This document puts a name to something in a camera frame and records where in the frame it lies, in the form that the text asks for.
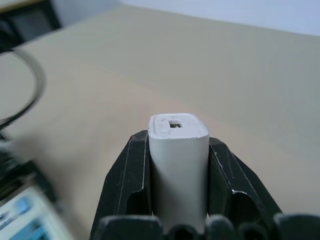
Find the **white plastic device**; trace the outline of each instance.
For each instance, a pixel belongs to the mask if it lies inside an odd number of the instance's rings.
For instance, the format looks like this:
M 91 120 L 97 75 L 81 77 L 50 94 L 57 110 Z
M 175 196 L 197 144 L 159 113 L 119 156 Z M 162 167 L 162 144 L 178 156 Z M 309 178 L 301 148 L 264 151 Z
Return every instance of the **white plastic device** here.
M 199 233 L 207 216 L 209 132 L 193 114 L 153 115 L 148 124 L 153 213 L 164 233 L 186 224 Z

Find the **beige desk surface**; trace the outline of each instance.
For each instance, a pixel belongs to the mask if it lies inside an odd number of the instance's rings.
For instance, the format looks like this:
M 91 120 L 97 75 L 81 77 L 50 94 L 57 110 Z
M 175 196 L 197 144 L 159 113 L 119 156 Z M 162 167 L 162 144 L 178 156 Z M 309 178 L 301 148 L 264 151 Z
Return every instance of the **beige desk surface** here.
M 23 47 L 45 94 L 11 125 L 89 233 L 105 176 L 156 113 L 199 116 L 284 212 L 320 214 L 320 38 L 120 6 Z M 33 90 L 0 57 L 0 117 Z

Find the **rectangular port opening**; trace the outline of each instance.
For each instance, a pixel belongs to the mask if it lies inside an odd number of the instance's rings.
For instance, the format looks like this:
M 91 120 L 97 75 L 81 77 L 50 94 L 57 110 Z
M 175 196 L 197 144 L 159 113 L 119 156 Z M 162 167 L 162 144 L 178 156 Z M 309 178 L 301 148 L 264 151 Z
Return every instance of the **rectangular port opening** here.
M 170 128 L 182 128 L 181 122 L 179 120 L 169 120 Z

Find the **black cable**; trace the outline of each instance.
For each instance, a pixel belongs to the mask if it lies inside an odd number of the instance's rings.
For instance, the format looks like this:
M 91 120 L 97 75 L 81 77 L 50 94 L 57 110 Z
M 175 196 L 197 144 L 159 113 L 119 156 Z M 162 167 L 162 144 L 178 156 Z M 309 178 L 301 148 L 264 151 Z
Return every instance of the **black cable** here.
M 8 49 L 6 52 L 14 53 L 18 58 L 20 58 L 27 67 L 31 70 L 35 83 L 34 93 L 29 100 L 29 102 L 16 114 L 9 116 L 7 118 L 0 120 L 0 131 L 10 124 L 12 124 L 17 119 L 21 118 L 26 112 L 28 112 L 40 99 L 45 89 L 45 73 L 42 70 L 38 61 L 28 52 L 22 49 Z

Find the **black wire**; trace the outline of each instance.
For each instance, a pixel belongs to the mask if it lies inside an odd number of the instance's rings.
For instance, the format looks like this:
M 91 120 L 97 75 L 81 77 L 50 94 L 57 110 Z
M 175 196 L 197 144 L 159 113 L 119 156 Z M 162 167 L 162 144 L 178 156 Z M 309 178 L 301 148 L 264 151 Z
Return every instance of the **black wire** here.
M 0 131 L 12 124 L 17 119 L 21 118 L 38 102 L 44 92 L 46 79 L 45 73 L 40 64 L 30 53 L 22 49 L 7 49 L 6 51 L 14 53 L 27 65 L 27 67 L 31 70 L 36 83 L 34 93 L 29 102 L 16 114 L 0 120 Z

